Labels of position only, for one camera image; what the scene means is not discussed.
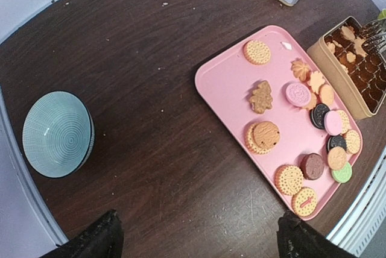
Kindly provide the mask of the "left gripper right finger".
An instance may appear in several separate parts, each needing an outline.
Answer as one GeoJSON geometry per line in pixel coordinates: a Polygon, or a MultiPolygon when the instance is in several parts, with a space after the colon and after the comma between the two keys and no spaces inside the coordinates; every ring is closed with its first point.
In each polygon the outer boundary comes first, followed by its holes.
{"type": "Polygon", "coordinates": [[[279,257],[348,258],[355,256],[327,240],[292,211],[278,220],[279,257]]]}

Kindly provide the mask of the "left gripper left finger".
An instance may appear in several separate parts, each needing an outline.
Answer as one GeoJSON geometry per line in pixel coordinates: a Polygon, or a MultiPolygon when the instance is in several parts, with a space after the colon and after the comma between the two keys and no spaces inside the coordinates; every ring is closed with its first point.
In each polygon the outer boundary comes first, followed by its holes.
{"type": "Polygon", "coordinates": [[[43,257],[121,257],[124,243],[122,222],[116,210],[108,210],[88,228],[43,257]]]}

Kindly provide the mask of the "metal serving tongs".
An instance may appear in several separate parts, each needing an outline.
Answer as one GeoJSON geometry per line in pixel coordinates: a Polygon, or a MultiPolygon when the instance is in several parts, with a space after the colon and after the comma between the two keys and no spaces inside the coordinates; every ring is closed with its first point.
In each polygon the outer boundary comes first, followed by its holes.
{"type": "Polygon", "coordinates": [[[365,57],[382,53],[385,50],[385,18],[365,24],[361,27],[359,35],[364,39],[361,48],[365,57]]]}

